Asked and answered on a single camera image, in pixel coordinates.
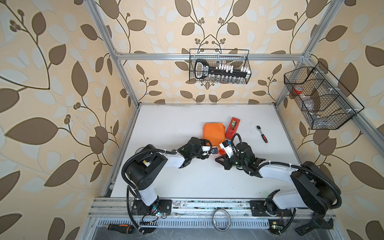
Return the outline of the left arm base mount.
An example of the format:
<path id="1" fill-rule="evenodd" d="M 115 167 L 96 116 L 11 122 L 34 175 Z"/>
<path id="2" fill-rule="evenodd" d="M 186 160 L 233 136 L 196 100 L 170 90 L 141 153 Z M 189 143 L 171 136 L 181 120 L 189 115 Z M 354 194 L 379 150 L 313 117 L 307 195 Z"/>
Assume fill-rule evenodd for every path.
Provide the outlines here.
<path id="1" fill-rule="evenodd" d="M 133 215 L 158 215 L 168 216 L 172 211 L 172 200 L 155 200 L 151 205 L 147 206 L 142 200 L 134 200 Z"/>

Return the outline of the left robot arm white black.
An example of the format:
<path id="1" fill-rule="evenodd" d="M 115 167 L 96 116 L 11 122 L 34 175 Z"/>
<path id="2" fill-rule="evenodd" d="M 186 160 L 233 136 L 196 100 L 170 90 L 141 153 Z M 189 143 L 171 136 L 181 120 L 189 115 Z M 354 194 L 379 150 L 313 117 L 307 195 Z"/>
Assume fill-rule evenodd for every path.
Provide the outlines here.
<path id="1" fill-rule="evenodd" d="M 193 159 L 205 160 L 211 154 L 218 153 L 218 147 L 209 140 L 196 137 L 172 151 L 157 149 L 149 144 L 123 164 L 121 176 L 128 185 L 128 193 L 144 206 L 152 208 L 159 200 L 153 182 L 163 168 L 184 168 Z"/>

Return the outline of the yellow orange wrapping paper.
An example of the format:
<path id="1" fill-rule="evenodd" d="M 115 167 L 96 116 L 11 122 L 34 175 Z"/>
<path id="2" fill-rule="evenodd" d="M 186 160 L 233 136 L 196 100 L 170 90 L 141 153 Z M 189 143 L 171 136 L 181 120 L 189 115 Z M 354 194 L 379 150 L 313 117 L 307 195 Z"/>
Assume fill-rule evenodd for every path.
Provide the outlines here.
<path id="1" fill-rule="evenodd" d="M 219 155 L 224 155 L 225 151 L 220 144 L 226 140 L 225 126 L 222 123 L 206 123 L 203 126 L 203 138 L 209 140 L 213 147 L 218 147 Z"/>

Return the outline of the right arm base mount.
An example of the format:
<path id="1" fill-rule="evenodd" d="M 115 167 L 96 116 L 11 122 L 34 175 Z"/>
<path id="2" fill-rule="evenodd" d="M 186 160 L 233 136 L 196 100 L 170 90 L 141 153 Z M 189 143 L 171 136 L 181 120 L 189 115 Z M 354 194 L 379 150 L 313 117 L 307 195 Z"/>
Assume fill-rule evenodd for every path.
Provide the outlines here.
<path id="1" fill-rule="evenodd" d="M 291 217 L 290 209 L 279 209 L 274 202 L 265 200 L 250 201 L 250 209 L 253 217 Z"/>

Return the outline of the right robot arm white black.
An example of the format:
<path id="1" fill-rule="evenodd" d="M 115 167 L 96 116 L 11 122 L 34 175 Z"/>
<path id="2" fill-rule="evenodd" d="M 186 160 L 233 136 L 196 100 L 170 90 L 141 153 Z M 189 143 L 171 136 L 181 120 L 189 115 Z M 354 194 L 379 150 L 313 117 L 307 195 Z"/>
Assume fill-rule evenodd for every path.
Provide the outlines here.
<path id="1" fill-rule="evenodd" d="M 237 167 L 251 177 L 275 179 L 293 186 L 290 190 L 274 190 L 266 197 L 263 210 L 271 216 L 293 208 L 324 215 L 329 209 L 342 205 L 339 187 L 312 162 L 292 165 L 257 158 L 243 141 L 234 145 L 233 141 L 225 140 L 220 148 L 225 154 L 215 161 L 225 170 Z"/>

